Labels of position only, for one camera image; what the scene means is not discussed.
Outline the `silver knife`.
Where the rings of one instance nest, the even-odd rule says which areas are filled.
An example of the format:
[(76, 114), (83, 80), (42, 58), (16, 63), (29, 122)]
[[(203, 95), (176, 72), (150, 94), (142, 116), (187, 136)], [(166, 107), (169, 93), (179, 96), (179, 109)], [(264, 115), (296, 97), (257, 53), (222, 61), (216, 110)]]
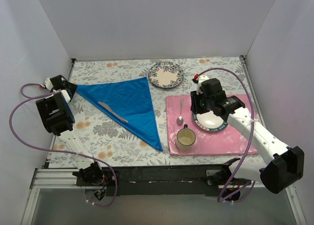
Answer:
[(98, 104), (100, 104), (102, 107), (104, 107), (107, 111), (109, 111), (111, 114), (113, 114), (116, 118), (118, 118), (121, 122), (123, 123), (128, 123), (128, 121), (124, 118), (122, 118), (121, 116), (119, 116), (117, 113), (115, 113), (111, 107), (109, 105), (107, 105), (106, 103), (104, 102), (98, 102)]

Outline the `blue cloth napkin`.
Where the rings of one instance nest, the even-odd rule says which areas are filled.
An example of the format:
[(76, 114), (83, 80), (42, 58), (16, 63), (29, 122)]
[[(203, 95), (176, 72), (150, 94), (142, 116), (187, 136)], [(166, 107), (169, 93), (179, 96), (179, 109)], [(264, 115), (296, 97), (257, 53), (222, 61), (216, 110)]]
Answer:
[[(149, 83), (146, 77), (107, 84), (77, 85), (77, 94), (156, 150), (162, 151)], [(98, 102), (104, 102), (128, 123)]]

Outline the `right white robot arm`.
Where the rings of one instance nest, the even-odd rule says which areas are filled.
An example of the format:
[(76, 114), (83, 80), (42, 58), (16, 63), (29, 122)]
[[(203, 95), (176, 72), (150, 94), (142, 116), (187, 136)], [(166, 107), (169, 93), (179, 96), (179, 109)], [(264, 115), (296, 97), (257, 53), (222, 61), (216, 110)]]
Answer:
[(193, 82), (198, 86), (190, 94), (191, 111), (194, 114), (212, 111), (241, 133), (263, 159), (258, 165), (233, 158), (222, 165), (221, 171), (212, 176), (213, 180), (230, 185), (239, 179), (256, 181), (277, 194), (303, 177), (304, 151), (300, 147), (288, 146), (255, 121), (238, 97), (227, 97), (218, 79), (196, 75)]

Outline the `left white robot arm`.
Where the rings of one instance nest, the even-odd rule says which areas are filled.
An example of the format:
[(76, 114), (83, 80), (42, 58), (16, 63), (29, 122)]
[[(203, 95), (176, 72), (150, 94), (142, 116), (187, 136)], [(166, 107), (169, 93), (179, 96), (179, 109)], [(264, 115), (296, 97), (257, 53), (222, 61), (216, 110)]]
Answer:
[(50, 95), (37, 100), (35, 104), (45, 129), (63, 141), (67, 151), (72, 152), (78, 169), (74, 176), (85, 183), (101, 185), (105, 178), (104, 173), (77, 136), (74, 129), (75, 118), (68, 105), (77, 85), (58, 75), (46, 78), (44, 87), (51, 92)]

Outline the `green rimmed white plate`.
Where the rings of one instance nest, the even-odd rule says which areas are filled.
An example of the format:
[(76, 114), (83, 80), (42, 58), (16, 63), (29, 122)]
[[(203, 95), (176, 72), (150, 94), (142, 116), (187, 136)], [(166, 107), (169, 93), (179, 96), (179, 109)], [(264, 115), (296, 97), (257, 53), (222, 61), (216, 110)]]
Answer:
[(216, 116), (213, 111), (203, 114), (192, 113), (192, 119), (200, 129), (210, 133), (220, 132), (228, 127), (228, 124), (221, 117)]

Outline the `silver spoon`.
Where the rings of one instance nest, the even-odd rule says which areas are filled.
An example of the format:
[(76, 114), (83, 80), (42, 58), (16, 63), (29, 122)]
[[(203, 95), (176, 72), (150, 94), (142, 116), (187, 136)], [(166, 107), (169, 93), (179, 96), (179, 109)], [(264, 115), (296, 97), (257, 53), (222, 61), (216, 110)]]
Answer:
[(181, 99), (181, 100), (180, 100), (180, 115), (179, 115), (179, 117), (178, 117), (177, 120), (176, 120), (176, 123), (177, 123), (179, 126), (183, 125), (183, 117), (182, 117), (183, 103), (184, 103), (184, 100)]

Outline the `cream enamel mug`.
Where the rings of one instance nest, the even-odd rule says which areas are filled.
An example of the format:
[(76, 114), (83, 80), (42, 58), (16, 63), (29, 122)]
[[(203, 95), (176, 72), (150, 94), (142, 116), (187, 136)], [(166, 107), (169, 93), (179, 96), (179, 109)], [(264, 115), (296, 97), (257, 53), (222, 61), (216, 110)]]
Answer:
[(196, 142), (195, 133), (185, 124), (176, 135), (176, 147), (181, 151), (189, 151)]

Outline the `blue floral plate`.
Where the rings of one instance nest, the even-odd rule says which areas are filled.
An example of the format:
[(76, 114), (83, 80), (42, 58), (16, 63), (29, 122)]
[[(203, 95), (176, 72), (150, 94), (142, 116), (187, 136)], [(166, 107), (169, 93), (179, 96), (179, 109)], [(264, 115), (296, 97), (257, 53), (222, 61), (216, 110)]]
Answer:
[(184, 80), (184, 71), (174, 62), (158, 62), (149, 69), (148, 79), (157, 87), (171, 89)]

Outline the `pink placemat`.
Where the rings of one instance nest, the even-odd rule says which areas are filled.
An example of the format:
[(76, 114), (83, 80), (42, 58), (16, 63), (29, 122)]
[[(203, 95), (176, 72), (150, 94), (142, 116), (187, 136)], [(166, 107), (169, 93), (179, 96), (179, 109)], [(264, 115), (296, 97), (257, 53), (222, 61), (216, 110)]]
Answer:
[[(187, 124), (196, 135), (196, 142), (189, 151), (181, 151), (176, 147), (176, 135), (183, 126), (176, 123), (180, 114), (180, 100), (183, 99), (182, 117), (184, 124)], [(191, 98), (189, 95), (167, 96), (167, 134), (168, 146), (171, 155), (196, 155), (213, 156), (228, 154), (243, 154), (247, 146), (247, 140), (235, 128), (228, 125), (226, 129), (216, 133), (206, 132), (200, 129), (192, 119)]]

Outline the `floral tablecloth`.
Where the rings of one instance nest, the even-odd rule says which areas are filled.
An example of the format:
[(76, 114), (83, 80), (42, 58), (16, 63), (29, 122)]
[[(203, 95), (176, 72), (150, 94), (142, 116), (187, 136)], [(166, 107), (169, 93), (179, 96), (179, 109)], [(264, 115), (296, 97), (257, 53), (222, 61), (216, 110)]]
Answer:
[[(74, 63), (70, 82), (74, 84), (105, 84), (134, 80), (148, 75), (155, 59), (80, 60)], [(238, 57), (205, 57), (175, 59), (184, 72), (183, 82), (172, 89), (150, 85), (162, 151), (147, 145), (131, 132), (102, 113), (80, 95), (70, 103), (75, 117), (74, 129), (83, 146), (94, 157), (113, 167), (219, 164), (230, 160), (231, 153), (214, 156), (172, 156), (168, 146), (166, 97), (189, 95), (196, 86), (195, 74), (205, 71), (221, 82), (228, 95), (245, 94), (250, 83)]]

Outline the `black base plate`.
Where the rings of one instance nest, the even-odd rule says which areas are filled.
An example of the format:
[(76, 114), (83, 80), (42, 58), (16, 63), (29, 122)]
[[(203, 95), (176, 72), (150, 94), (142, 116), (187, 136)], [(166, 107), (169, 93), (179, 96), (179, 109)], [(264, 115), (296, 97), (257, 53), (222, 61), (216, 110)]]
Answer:
[(108, 197), (138, 195), (205, 195), (215, 197), (231, 172), (226, 164), (114, 167), (74, 171), (76, 185), (104, 187)]

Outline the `aluminium frame rail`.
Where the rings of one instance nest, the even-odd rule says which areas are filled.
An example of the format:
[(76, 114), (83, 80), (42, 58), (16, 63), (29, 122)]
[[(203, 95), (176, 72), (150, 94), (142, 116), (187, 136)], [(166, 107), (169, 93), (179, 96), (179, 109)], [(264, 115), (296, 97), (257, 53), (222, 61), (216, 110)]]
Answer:
[[(95, 186), (78, 186), (77, 178), (72, 175), (73, 169), (36, 169), (30, 184), (29, 196), (21, 224), (29, 225), (35, 212), (36, 204), (41, 189), (95, 189)], [(286, 194), (293, 216), (298, 225), (305, 225), (296, 187), (291, 185), (286, 188)]]

